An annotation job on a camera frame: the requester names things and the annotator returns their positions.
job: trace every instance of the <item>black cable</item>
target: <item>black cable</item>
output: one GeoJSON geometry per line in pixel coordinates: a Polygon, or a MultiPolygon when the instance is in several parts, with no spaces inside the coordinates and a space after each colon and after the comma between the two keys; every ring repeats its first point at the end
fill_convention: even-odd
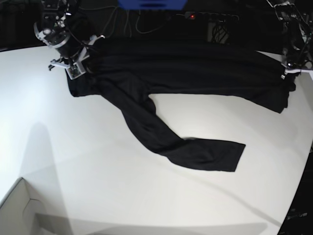
{"type": "Polygon", "coordinates": [[[163,28],[163,27],[167,24],[167,22],[165,22],[164,24],[160,25],[159,27],[157,27],[157,28],[155,28],[155,29],[152,29],[152,30],[147,31],[147,32],[142,32],[142,31],[140,31],[140,30],[138,29],[138,23],[139,23],[140,16],[141,16],[141,11],[139,10],[139,16],[138,16],[138,18],[137,18],[135,27],[136,27],[137,32],[140,33],[140,34],[148,34],[148,33],[155,32],[155,31],[157,31],[157,30],[163,28]]]}
{"type": "Polygon", "coordinates": [[[83,11],[100,11],[100,10],[105,10],[105,9],[110,9],[110,8],[115,8],[116,6],[104,6],[104,7],[98,7],[98,8],[82,8],[79,7],[79,9],[83,11]]]}
{"type": "Polygon", "coordinates": [[[84,43],[82,40],[78,39],[74,34],[73,32],[71,31],[70,27],[69,27],[69,22],[67,20],[67,9],[69,8],[69,1],[67,0],[67,7],[65,9],[65,13],[64,13],[64,16],[65,16],[65,21],[66,21],[66,25],[67,25],[67,30],[69,31],[69,33],[71,34],[71,36],[82,46],[86,47],[86,48],[89,48],[90,50],[92,50],[93,52],[96,52],[96,53],[99,53],[94,46],[92,45],[88,45],[86,43],[84,43]]]}
{"type": "Polygon", "coordinates": [[[301,67],[305,66],[308,62],[310,62],[313,66],[313,61],[312,60],[306,60],[304,63],[301,65],[301,67]]]}
{"type": "MultiPolygon", "coordinates": [[[[105,26],[103,27],[103,29],[102,29],[102,31],[101,31],[101,35],[105,36],[105,35],[104,35],[104,34],[105,34],[105,31],[107,30],[109,24],[111,23],[111,20],[113,19],[113,16],[114,16],[115,12],[116,12],[118,9],[119,9],[119,6],[116,6],[115,9],[112,11],[112,13],[111,13],[111,15],[110,15],[110,17],[109,17],[109,19],[108,19],[108,22],[105,24],[105,26]]],[[[116,18],[117,18],[117,15],[116,15],[115,18],[114,18],[113,29],[112,29],[112,32],[111,32],[111,34],[109,35],[109,37],[112,36],[112,34],[114,33],[116,18]]]]}
{"type": "Polygon", "coordinates": [[[81,4],[81,0],[75,0],[75,2],[76,2],[76,5],[75,5],[73,15],[75,15],[78,12],[78,9],[79,9],[80,4],[81,4]]]}
{"type": "Polygon", "coordinates": [[[126,18],[126,23],[125,23],[125,26],[124,26],[124,36],[126,37],[126,30],[127,30],[127,27],[129,27],[129,30],[130,30],[130,38],[132,37],[132,27],[131,27],[131,23],[130,23],[130,20],[129,20],[129,17],[130,17],[130,10],[126,11],[126,15],[127,15],[127,18],[126,18]]]}
{"type": "Polygon", "coordinates": [[[309,44],[310,41],[311,41],[311,36],[310,36],[310,37],[307,36],[307,39],[306,39],[306,41],[305,41],[305,44],[304,44],[304,46],[303,46],[303,48],[302,48],[302,50],[301,50],[301,52],[300,52],[300,54],[299,54],[299,56],[298,56],[298,59],[297,59],[297,64],[298,64],[298,65],[299,65],[299,62],[300,62],[300,60],[301,60],[302,55],[304,54],[305,48],[306,48],[306,47],[310,48],[310,44],[309,44]]]}
{"type": "Polygon", "coordinates": [[[112,28],[111,33],[107,36],[107,38],[110,38],[114,34],[114,32],[115,32],[116,20],[117,20],[117,16],[118,16],[118,10],[119,10],[119,8],[117,8],[117,10],[116,10],[115,17],[114,17],[114,20],[113,20],[113,28],[112,28]]]}

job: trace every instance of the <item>dark floor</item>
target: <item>dark floor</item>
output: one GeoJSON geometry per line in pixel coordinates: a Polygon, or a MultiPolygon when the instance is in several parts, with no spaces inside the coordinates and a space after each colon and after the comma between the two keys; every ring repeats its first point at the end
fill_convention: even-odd
{"type": "Polygon", "coordinates": [[[310,153],[297,193],[279,235],[313,234],[313,152],[310,153]]]}

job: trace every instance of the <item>black cloth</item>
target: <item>black cloth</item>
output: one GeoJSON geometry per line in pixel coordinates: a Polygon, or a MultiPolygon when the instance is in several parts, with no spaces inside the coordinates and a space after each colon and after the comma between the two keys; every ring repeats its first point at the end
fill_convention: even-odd
{"type": "Polygon", "coordinates": [[[88,61],[91,73],[68,79],[71,94],[103,96],[146,148],[187,168],[235,171],[245,145],[181,139],[156,115],[149,94],[234,95],[280,113],[295,89],[292,79],[281,78],[279,62],[242,48],[118,40],[97,46],[101,56],[88,61]]]}

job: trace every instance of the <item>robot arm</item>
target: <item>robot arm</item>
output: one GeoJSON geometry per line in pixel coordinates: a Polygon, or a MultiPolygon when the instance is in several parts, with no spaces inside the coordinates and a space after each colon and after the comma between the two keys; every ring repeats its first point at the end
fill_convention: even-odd
{"type": "Polygon", "coordinates": [[[42,20],[34,24],[35,35],[60,54],[59,59],[50,61],[49,70],[61,67],[70,79],[76,79],[86,73],[82,62],[89,57],[88,48],[103,36],[92,35],[86,42],[77,39],[68,26],[67,18],[73,12],[67,0],[43,0],[42,4],[42,20]]]}
{"type": "Polygon", "coordinates": [[[294,0],[267,0],[275,8],[278,20],[284,24],[283,61],[287,73],[307,72],[313,79],[313,31],[310,15],[302,15],[294,0]]]}

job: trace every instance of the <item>black shirt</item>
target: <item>black shirt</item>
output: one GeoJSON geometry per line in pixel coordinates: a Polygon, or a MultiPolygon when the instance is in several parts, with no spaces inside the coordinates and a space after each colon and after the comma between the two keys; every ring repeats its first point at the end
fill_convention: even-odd
{"type": "Polygon", "coordinates": [[[235,171],[242,143],[181,139],[157,115],[149,94],[219,94],[275,112],[287,108],[293,77],[280,62],[242,48],[195,42],[105,40],[90,73],[69,80],[73,96],[98,94],[118,107],[131,132],[150,151],[199,170],[235,171]]]}

